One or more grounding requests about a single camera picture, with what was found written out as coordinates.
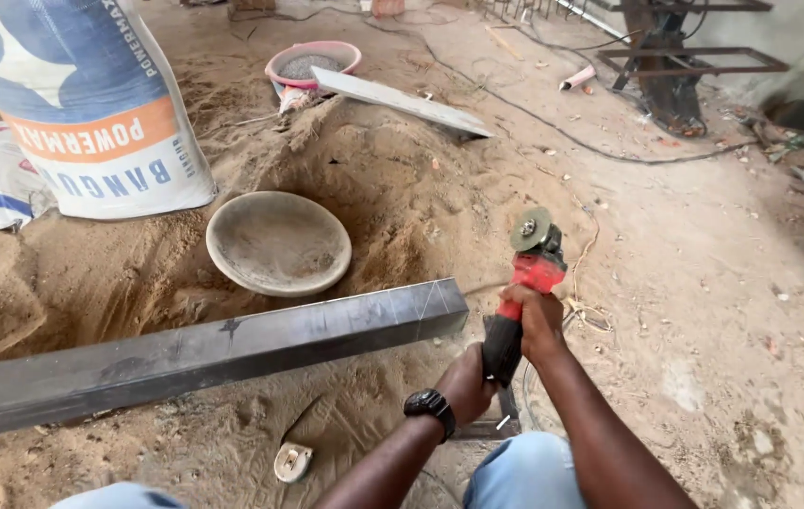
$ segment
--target hand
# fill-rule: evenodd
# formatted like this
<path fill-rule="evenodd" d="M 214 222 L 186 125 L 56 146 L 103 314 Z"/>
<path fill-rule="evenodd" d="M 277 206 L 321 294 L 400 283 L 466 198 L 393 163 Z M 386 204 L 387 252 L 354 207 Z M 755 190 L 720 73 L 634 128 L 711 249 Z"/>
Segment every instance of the hand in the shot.
<path fill-rule="evenodd" d="M 453 361 L 436 390 L 453 408 L 455 424 L 464 427 L 473 423 L 489 408 L 498 384 L 483 378 L 483 343 L 473 343 Z"/>
<path fill-rule="evenodd" d="M 553 294 L 541 295 L 521 285 L 507 286 L 499 297 L 521 304 L 521 354 L 534 366 L 567 352 L 562 336 L 562 303 Z"/>

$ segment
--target red angle grinder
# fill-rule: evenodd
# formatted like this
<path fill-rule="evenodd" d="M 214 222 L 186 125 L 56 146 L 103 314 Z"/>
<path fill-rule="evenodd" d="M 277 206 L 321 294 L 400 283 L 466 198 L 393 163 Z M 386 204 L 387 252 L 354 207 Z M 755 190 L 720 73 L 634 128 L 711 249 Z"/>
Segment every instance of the red angle grinder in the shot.
<path fill-rule="evenodd" d="M 521 214 L 509 237 L 515 249 L 515 272 L 509 284 L 527 286 L 549 294 L 562 283 L 568 265 L 562 259 L 562 230 L 553 224 L 549 211 L 533 208 Z M 502 301 L 483 341 L 483 375 L 509 387 L 521 362 L 521 304 Z"/>

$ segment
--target wristwatch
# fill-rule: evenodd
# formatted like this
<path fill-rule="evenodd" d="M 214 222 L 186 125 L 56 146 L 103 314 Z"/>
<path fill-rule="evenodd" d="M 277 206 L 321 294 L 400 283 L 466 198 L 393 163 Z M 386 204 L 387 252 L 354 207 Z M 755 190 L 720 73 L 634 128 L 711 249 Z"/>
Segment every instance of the wristwatch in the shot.
<path fill-rule="evenodd" d="M 435 388 L 425 388 L 408 397 L 405 402 L 406 417 L 422 416 L 429 414 L 440 419 L 442 426 L 446 429 L 446 435 L 442 438 L 441 444 L 455 432 L 455 415 L 453 408 L 446 403 L 446 399 Z"/>

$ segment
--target pink plastic basin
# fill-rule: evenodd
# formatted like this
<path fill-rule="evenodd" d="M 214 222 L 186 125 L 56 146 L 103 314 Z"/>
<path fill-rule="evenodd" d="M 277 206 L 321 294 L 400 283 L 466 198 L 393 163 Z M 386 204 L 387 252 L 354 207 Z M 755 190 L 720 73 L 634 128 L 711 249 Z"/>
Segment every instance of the pink plastic basin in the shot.
<path fill-rule="evenodd" d="M 345 65 L 346 67 L 342 70 L 342 74 L 353 73 L 358 64 L 361 64 L 361 51 L 348 42 L 314 41 L 295 44 L 287 50 L 276 53 L 276 56 L 271 59 L 263 72 L 276 83 L 282 83 L 283 85 L 300 89 L 316 89 L 316 80 L 290 80 L 289 78 L 283 78 L 283 76 L 276 74 L 276 70 L 282 69 L 289 61 L 308 54 L 328 56 L 336 62 Z"/>

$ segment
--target orange stripe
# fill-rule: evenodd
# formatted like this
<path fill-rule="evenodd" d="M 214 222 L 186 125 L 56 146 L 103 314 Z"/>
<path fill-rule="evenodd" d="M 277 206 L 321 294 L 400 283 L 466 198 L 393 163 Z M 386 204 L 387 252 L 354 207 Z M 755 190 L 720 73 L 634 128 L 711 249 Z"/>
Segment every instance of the orange stripe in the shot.
<path fill-rule="evenodd" d="M 111 161 L 155 145 L 178 132 L 175 109 L 168 96 L 81 124 L 26 121 L 1 111 L 0 115 L 24 150 L 67 163 Z"/>

